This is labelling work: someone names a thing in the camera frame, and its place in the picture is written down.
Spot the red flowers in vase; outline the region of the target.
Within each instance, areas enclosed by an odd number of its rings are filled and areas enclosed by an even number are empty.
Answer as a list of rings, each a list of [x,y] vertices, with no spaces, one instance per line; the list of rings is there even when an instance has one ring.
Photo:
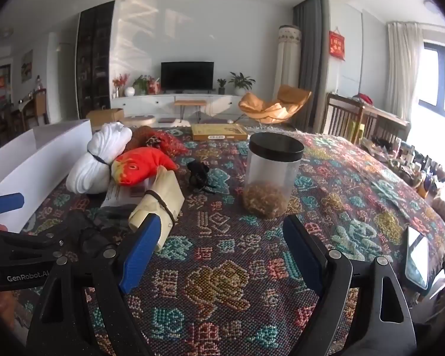
[[[128,82],[128,78],[129,78],[129,74],[128,73],[124,73],[124,74],[119,74],[118,76],[116,76],[113,80],[112,80],[112,84],[114,86],[115,89],[115,96],[116,97],[121,97],[124,94],[124,90],[125,90],[125,86]]]

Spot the red plush fish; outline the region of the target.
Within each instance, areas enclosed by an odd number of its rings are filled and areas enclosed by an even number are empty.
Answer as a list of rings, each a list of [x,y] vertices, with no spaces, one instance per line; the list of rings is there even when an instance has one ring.
[[[140,147],[121,154],[112,162],[112,178],[122,187],[133,187],[154,177],[160,166],[165,170],[177,169],[174,161],[161,150]]]

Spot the orange lounge chair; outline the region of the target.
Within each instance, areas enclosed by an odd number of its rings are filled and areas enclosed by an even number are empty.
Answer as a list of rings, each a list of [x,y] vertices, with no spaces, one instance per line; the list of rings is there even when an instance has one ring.
[[[253,93],[246,93],[239,102],[239,109],[260,124],[280,124],[293,117],[309,101],[311,95],[311,91],[280,85],[276,98],[270,102]]]

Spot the small wooden bench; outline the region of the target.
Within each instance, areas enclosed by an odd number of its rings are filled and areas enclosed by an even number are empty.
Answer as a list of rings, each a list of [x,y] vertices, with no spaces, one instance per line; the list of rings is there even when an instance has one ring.
[[[197,109],[197,123],[202,119],[202,108],[206,107],[205,100],[175,100],[174,106],[179,108],[179,120],[183,121],[185,116],[185,109],[188,107],[195,107]]]

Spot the red wall hanging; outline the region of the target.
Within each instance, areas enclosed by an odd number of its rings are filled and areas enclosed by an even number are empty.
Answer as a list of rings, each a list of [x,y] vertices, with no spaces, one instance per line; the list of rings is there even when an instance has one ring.
[[[345,60],[345,37],[337,31],[329,32],[329,54],[338,60]]]

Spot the dark tall bookshelf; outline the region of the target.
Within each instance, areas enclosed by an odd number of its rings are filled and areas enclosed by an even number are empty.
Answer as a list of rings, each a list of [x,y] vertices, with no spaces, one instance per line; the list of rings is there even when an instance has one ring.
[[[76,97],[79,118],[109,109],[109,59],[115,1],[84,10],[79,16],[75,51]]]

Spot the red mesh gift bag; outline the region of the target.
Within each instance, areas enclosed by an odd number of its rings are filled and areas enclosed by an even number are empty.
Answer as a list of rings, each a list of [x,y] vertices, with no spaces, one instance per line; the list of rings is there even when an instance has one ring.
[[[145,136],[145,145],[159,149],[171,158],[183,155],[187,148],[176,137],[164,131],[150,131]]]

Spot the black television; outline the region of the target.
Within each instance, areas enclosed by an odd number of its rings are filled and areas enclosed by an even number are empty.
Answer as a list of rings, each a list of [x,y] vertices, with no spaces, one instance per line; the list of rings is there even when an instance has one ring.
[[[214,62],[162,62],[160,86],[163,91],[211,91],[214,83]]]

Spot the beige cloth bundle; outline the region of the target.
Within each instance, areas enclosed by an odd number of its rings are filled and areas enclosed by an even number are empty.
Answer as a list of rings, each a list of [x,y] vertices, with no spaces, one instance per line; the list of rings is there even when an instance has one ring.
[[[159,166],[153,184],[128,218],[129,228],[136,231],[149,214],[158,215],[161,228],[156,250],[159,252],[177,222],[184,201],[175,173]]]

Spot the brown knitted cloth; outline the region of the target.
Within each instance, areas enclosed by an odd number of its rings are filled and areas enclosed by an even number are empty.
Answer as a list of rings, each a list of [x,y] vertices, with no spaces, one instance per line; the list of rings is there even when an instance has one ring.
[[[155,135],[155,130],[149,126],[140,126],[132,130],[132,138],[125,146],[124,152],[134,150],[140,147],[146,147],[148,140]]]

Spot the white cloth bundle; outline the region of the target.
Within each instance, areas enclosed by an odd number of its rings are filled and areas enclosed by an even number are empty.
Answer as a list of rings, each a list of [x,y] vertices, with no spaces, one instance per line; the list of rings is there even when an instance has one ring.
[[[131,139],[132,130],[120,122],[102,125],[69,172],[66,189],[78,195],[105,193],[111,181],[112,163]]]

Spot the black hair claw clip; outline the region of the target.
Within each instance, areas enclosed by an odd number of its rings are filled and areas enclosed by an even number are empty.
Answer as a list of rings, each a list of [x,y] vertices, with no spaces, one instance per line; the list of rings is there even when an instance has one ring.
[[[193,160],[187,163],[187,169],[190,172],[189,184],[193,190],[214,194],[214,186],[210,185],[208,173],[210,168],[204,163]]]

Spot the clear jar black lid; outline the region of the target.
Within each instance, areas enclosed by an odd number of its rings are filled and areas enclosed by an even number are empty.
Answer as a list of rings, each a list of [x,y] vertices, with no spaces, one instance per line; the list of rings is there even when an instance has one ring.
[[[303,157],[303,144],[293,137],[270,132],[249,138],[244,178],[244,207],[259,217],[284,214]]]

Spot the grey plastic mail bag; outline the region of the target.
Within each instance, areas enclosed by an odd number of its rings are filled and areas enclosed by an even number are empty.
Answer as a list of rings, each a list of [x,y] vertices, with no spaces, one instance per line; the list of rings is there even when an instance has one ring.
[[[114,180],[110,181],[101,207],[119,207],[137,205],[154,183],[154,177],[147,178],[133,187],[123,187]]]

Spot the wooden side table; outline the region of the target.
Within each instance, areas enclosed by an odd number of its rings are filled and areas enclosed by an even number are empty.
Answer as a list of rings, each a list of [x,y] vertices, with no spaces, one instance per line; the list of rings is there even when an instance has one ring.
[[[405,142],[411,130],[411,123],[407,120],[369,105],[364,107],[363,123],[364,137],[381,138],[388,142],[394,142],[397,138]]]

